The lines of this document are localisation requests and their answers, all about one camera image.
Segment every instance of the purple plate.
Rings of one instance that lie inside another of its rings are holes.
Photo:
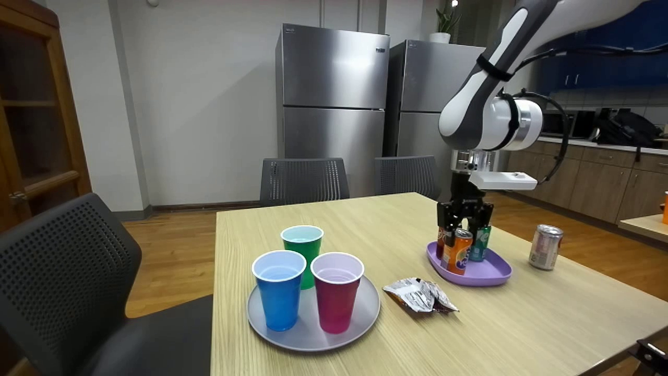
[[[485,261],[466,263],[464,277],[441,266],[441,259],[437,259],[437,243],[426,244],[426,259],[444,281],[461,286],[499,286],[514,274],[514,270],[491,248],[487,248]]]

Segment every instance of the light wooden tabletop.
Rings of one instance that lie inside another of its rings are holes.
[[[491,248],[514,268],[507,285],[441,281],[423,253],[437,236],[434,208],[419,195],[394,195],[219,213],[211,375],[580,375],[668,327],[665,301],[566,257],[553,271],[535,270],[531,243],[496,229]],[[275,349],[247,323],[251,263],[281,248],[278,235],[295,224],[321,225],[321,251],[355,253],[379,293],[373,330],[331,353]],[[439,282],[460,311],[408,315],[382,286],[410,277]]]
[[[621,220],[619,229],[640,236],[649,236],[660,243],[668,243],[668,224],[664,224],[664,216]]]

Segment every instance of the pink cup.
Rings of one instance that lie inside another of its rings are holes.
[[[349,253],[321,253],[310,263],[321,330],[340,335],[350,327],[364,263]]]

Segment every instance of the dark gray chair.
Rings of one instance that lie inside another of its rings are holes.
[[[375,157],[375,195],[419,193],[437,196],[434,157]]]
[[[266,159],[262,205],[314,204],[349,198],[349,177],[342,159]]]
[[[96,195],[35,216],[0,236],[0,328],[45,376],[208,375],[211,298],[125,318],[140,259]]]

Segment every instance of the refrigerator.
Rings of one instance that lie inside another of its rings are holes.
[[[345,159],[350,196],[373,195],[388,35],[284,26],[275,44],[278,156]]]
[[[482,50],[421,40],[405,40],[391,50],[384,156],[437,157],[437,186],[444,201],[454,159],[439,134],[439,118]]]

